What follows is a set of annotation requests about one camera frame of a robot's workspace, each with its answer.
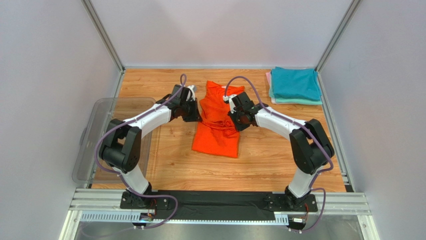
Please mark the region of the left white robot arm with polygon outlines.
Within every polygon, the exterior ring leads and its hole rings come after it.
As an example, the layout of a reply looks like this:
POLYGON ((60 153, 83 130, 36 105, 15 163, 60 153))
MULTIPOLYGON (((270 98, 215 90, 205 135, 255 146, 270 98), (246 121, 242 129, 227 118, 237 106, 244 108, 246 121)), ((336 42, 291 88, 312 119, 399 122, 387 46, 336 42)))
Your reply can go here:
POLYGON ((95 146, 95 161, 111 167, 134 195, 148 198, 151 185, 140 166, 142 139, 156 128, 182 118, 184 122, 201 122, 195 85, 176 84, 171 94, 158 100, 148 110, 126 120, 113 119, 95 146))

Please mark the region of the orange t shirt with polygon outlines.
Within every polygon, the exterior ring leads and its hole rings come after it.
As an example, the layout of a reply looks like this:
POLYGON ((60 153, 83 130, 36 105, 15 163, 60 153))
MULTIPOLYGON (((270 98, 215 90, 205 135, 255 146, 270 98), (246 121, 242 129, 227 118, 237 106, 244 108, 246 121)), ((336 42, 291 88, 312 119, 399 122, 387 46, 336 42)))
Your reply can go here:
POLYGON ((215 156, 237 158, 240 133, 228 116, 230 107, 223 101, 226 87, 206 82, 206 94, 199 101, 202 121, 197 124, 192 150, 215 156))

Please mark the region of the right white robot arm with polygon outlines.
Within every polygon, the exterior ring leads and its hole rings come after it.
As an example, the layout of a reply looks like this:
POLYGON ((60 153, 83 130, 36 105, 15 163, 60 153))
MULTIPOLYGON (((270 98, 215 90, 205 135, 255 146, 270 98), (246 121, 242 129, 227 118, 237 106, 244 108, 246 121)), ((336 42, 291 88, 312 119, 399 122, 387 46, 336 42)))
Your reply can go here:
POLYGON ((245 92, 224 96, 223 101, 229 105, 228 116, 238 132, 254 126, 289 140, 297 170, 285 188, 283 202, 291 210, 302 207, 318 174, 332 163, 335 154, 322 124, 316 119, 289 117, 263 103, 255 104, 245 92))

